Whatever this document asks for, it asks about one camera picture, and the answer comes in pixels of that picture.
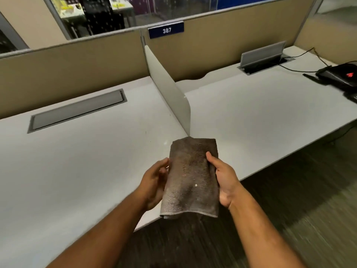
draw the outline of window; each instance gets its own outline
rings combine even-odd
[[[322,0],[317,13],[357,25],[357,0]]]
[[[21,37],[0,13],[0,55],[27,48]]]
[[[218,0],[44,0],[67,39],[217,9]]]

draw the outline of cubicle partition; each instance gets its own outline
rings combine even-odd
[[[292,45],[314,0],[270,0],[184,18],[183,33],[147,27],[74,40],[0,59],[0,119],[149,76],[148,45],[173,78],[196,79],[243,52]]]
[[[140,30],[0,59],[0,119],[149,75]]]
[[[357,60],[357,25],[317,14],[306,20],[295,45],[305,50],[315,47],[321,57],[336,64]]]
[[[238,63],[241,54],[286,41],[291,46],[314,0],[270,0],[184,20],[183,33],[150,39],[146,45],[175,81],[197,79]]]

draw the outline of desk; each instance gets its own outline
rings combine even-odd
[[[238,65],[177,85],[191,105],[191,136],[216,138],[241,180],[357,119],[357,104],[331,86],[282,67],[247,76]],[[284,65],[324,66],[310,53]],[[126,103],[27,134],[31,115],[120,88]],[[150,77],[2,119],[0,132],[0,267],[17,268],[45,267],[186,136]]]
[[[120,88],[125,103],[27,134],[33,114]],[[0,267],[17,268],[45,267],[187,136],[150,77],[2,119],[0,132]]]
[[[216,138],[220,158],[240,180],[357,119],[357,104],[332,86],[279,66],[250,76],[238,66],[177,85],[190,102],[191,136]],[[324,64],[307,53],[283,66],[316,71]]]
[[[87,18],[84,14],[81,4],[69,4],[69,7],[73,9],[61,9],[59,15],[62,22],[65,24],[67,29],[71,29],[74,35],[74,38],[79,38],[75,28],[79,24],[83,24],[87,21]]]
[[[72,20],[76,18],[85,18],[83,8],[80,4],[69,4],[69,7],[73,8],[71,9],[61,9],[60,11],[60,17],[63,20]]]
[[[125,13],[129,27],[131,27],[131,24],[127,13],[130,13],[133,24],[136,26],[134,7],[128,0],[109,0],[109,2],[114,13]]]

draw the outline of gray microfiber cloth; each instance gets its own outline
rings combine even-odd
[[[171,219],[195,212],[218,217],[219,187],[208,151],[218,157],[216,139],[185,137],[172,142],[160,216]]]

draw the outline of cable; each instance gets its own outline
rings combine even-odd
[[[345,136],[350,130],[352,130],[354,127],[355,127],[355,126],[350,127],[350,128],[349,128],[348,130],[346,130],[342,135],[340,135],[339,137],[336,137],[335,139],[333,139],[333,140],[331,140],[331,141],[326,142],[325,144],[329,144],[329,143],[331,143],[331,142],[335,142],[336,140],[338,140],[338,139],[344,137],[344,136]]]
[[[292,70],[292,69],[290,69],[290,68],[287,68],[287,67],[284,67],[284,66],[282,66],[282,65],[280,65],[280,64],[275,64],[275,65],[279,65],[280,67],[283,67],[284,69],[287,69],[287,70],[289,70],[289,71],[294,71],[294,72],[303,72],[303,73],[305,73],[305,72],[307,72],[307,73],[313,73],[313,72],[317,72],[317,71],[302,71],[302,70]]]
[[[313,48],[313,51],[316,53],[316,56],[320,59],[320,61],[321,61],[322,63],[324,63],[324,64],[328,67],[328,64],[327,64],[325,61],[323,61],[323,60],[321,59],[321,57],[319,56],[319,54],[318,54],[317,51],[315,50],[315,47]]]
[[[319,54],[318,54],[317,51],[315,50],[315,47],[311,48],[310,50],[306,51],[305,53],[302,53],[301,55],[288,56],[288,57],[289,57],[289,58],[298,58],[298,57],[303,56],[304,54],[306,54],[306,53],[308,53],[308,52],[310,52],[310,51],[312,51],[312,50],[315,52],[316,56],[321,60],[321,62],[323,62],[326,66],[328,66],[328,64],[325,63],[325,62],[321,59],[321,57],[319,56]],[[287,70],[293,71],[293,72],[302,72],[302,73],[315,73],[315,72],[317,72],[317,71],[292,70],[292,69],[287,68],[287,67],[284,67],[284,66],[282,66],[282,65],[280,65],[280,64],[275,64],[275,65],[279,65],[280,67],[283,67],[284,69],[287,69]]]
[[[289,57],[290,57],[290,58],[297,58],[297,57],[303,56],[304,54],[306,54],[306,53],[308,53],[308,52],[310,52],[310,51],[312,51],[312,50],[315,52],[316,56],[320,59],[320,61],[321,61],[322,63],[324,63],[326,66],[328,66],[328,64],[327,64],[325,61],[323,61],[323,60],[321,59],[321,57],[320,57],[319,54],[317,53],[315,47],[312,47],[310,50],[307,50],[305,53],[302,53],[301,55],[289,56]]]
[[[301,55],[289,56],[289,57],[290,57],[290,58],[297,58],[297,57],[303,56],[304,54],[306,54],[306,53],[308,53],[308,52],[310,52],[310,51],[312,51],[312,50],[314,50],[314,49],[315,49],[315,47],[311,48],[310,50],[306,51],[305,53],[302,53]]]

